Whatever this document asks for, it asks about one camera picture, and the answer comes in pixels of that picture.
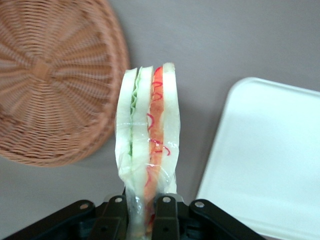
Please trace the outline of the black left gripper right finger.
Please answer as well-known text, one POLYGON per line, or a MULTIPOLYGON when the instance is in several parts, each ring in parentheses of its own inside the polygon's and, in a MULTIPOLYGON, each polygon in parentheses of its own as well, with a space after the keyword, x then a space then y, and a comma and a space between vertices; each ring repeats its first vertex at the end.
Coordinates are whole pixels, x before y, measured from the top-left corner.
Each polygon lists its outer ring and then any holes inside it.
POLYGON ((153 240, 263 240, 260 234, 206 199, 186 205, 177 194, 155 203, 153 240))

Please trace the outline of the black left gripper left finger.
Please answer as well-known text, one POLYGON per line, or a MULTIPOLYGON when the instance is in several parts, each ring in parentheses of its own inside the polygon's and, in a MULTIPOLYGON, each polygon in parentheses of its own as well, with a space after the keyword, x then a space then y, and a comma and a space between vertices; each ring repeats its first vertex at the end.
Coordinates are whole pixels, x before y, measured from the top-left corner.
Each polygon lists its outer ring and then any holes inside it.
POLYGON ((126 197, 116 195, 99 206, 89 200, 78 200, 5 239, 124 240, 127 227, 126 197))

